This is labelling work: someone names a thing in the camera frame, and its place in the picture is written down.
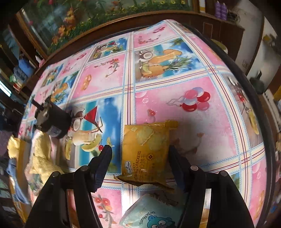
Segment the yellow cracker packet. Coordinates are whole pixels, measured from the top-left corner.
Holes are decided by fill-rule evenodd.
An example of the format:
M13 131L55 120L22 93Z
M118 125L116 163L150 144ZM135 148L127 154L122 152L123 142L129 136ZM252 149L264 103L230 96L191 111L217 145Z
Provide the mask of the yellow cracker packet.
M141 186L151 184L167 191L165 167L168 160L169 133L179 124L174 120L143 125L125 125L122 141L122 173L116 180Z

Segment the light blue cartoon packet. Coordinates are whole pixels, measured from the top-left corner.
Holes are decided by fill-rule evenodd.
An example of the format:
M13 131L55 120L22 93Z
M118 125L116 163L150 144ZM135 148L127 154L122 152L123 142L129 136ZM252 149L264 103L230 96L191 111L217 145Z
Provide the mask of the light blue cartoon packet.
M122 227L176 227L182 214L181 206L173 206L151 194L141 196L122 216Z

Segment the yellow towel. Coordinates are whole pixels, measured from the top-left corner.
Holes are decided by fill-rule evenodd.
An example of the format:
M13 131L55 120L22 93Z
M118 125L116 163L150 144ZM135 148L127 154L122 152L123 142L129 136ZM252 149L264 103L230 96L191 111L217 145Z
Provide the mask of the yellow towel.
M48 134L38 131L32 139L32 157L30 174L40 175L44 185L53 172L64 174L62 169L51 159L51 140Z
M20 147L21 147L21 140L11 135L7 145L8 155L10 159L12 158L17 159L19 157Z

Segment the blue towel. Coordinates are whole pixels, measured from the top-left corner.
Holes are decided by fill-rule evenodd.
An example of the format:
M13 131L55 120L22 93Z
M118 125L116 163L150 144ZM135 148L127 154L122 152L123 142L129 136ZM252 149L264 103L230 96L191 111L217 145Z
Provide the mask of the blue towel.
M16 158L11 158L9 159L9 162L8 162L8 166L6 168L6 172L8 173L8 175L10 175L13 180L14 180L14 183L15 183L15 199L16 201L19 201L23 204L27 204L29 205L30 204L30 201L27 197L27 193L24 193L19 184L18 184L18 181L17 181L17 177L16 177Z

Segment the black power adapter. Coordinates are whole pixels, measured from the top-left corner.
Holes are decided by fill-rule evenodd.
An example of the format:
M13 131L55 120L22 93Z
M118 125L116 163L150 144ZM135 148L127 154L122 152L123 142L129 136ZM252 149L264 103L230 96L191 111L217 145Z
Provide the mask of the black power adapter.
M49 97L42 104L34 99L31 103L37 108L35 111L36 129L57 139L67 134L72 119L66 111L54 104Z

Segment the yellow cardboard box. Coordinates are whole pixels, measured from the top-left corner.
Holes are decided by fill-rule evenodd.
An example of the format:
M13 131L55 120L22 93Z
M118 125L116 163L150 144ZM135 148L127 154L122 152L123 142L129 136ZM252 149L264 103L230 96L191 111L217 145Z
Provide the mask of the yellow cardboard box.
M19 151L19 157L16 159L16 177L18 184L21 188L21 190L24 193L27 193L27 197L30 201L30 204L23 204L19 201L16 201L15 199L15 183L13 178L9 175L9 186L11 188L11 195L12 195L12 200L14 203L14 206L16 208L17 213L19 214L21 220L23 223L27 221L27 218L29 216L29 213L31 211L32 205L31 205L31 200L30 196L28 193L28 181L25 176L25 168L27 164L29 163L29 157L30 157L30 150L31 150L31 144L20 139L21 140L21 147Z

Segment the colourful patterned tablecloth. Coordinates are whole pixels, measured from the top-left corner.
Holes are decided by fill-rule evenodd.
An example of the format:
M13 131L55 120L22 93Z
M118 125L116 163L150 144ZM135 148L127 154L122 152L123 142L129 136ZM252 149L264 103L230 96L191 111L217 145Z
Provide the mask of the colourful patterned tablecloth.
M52 101L74 118L53 144L51 159L73 172L112 147L103 185L93 201L103 227L119 227L125 211L146 193L164 191L116 180L125 125L178 122L171 144L206 172L227 171L255 227L266 213L266 146L258 96L229 56L220 58L199 35L174 20L101 40L48 66L30 100Z

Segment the blue thermos bottle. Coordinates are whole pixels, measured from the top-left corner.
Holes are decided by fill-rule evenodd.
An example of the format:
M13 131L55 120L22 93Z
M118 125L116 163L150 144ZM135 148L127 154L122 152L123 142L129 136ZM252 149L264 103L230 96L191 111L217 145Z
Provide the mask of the blue thermos bottle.
M34 73L34 67L24 58L19 59L19 68L27 75L31 77Z

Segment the large flower painting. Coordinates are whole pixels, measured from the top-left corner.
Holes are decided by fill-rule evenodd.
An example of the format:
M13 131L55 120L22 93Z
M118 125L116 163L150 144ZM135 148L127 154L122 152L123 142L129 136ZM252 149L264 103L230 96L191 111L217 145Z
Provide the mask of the large flower painting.
M15 15L39 56L48 56L82 33L121 17L137 13L199 11L198 1L27 1Z

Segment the purple bottles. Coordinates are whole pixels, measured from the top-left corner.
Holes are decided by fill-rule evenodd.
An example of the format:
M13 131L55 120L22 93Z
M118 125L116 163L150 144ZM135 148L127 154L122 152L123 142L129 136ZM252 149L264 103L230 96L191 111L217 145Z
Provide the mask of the purple bottles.
M228 9L225 3L216 1L215 3L215 17L222 20L227 20Z

